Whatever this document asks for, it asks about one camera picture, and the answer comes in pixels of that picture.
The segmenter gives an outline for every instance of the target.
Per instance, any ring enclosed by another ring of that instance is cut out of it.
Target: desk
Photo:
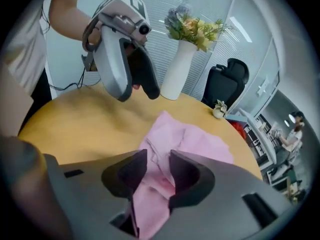
[[[239,109],[239,112],[242,116],[245,116],[247,118],[249,127],[252,129],[253,133],[256,135],[256,137],[260,141],[262,149],[268,157],[268,162],[261,165],[260,169],[263,170],[272,164],[276,164],[277,163],[276,151],[269,137],[264,132],[261,132],[258,129],[256,125],[257,122],[252,115],[250,115],[248,112],[244,111],[241,108]]]
[[[120,102],[102,84],[82,87],[42,107],[19,138],[54,155],[59,164],[97,160],[136,150],[163,110],[180,122],[220,136],[229,145],[234,164],[262,179],[254,155],[231,124],[214,118],[211,108],[183,93],[174,101],[162,96],[150,100],[140,88]]]

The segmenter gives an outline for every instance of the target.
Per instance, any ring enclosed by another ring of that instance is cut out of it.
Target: white vase
[[[191,42],[180,40],[178,50],[166,71],[161,95],[169,100],[178,99],[187,80],[192,58],[197,51],[197,46]]]
[[[215,118],[217,119],[220,119],[220,118],[223,118],[224,117],[224,113],[222,113],[219,109],[217,108],[214,108],[213,111],[212,111],[212,114]]]

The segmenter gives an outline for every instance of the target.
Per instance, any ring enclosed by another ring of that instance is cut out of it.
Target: white shirt
[[[6,65],[28,95],[34,91],[47,60],[47,46],[40,26],[43,2],[30,3],[14,27],[16,34],[5,49],[5,58],[18,54]]]
[[[291,165],[294,165],[294,162],[296,161],[296,158],[297,156],[300,155],[300,149],[302,147],[302,141],[299,140],[297,145],[295,146],[295,148],[291,151],[291,153],[289,154],[288,156],[288,162],[291,164]]]
[[[290,143],[290,142],[294,142],[293,144],[286,146],[284,144],[282,144],[282,147],[285,148],[287,151],[291,152],[295,149],[295,147],[299,144],[299,142],[302,139],[302,131],[297,131],[295,132],[294,129],[292,129],[288,135],[288,137],[286,138],[286,140]]]

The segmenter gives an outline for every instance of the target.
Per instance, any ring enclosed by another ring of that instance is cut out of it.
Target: door
[[[279,62],[274,40],[271,39],[265,59],[250,86],[230,113],[243,109],[253,117],[259,113],[273,96],[279,84]]]

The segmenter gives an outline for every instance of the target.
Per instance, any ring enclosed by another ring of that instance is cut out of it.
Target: chair headrest
[[[249,69],[247,64],[236,58],[229,58],[227,62],[227,70],[232,72],[233,75],[241,78],[244,84],[246,84],[249,80]]]

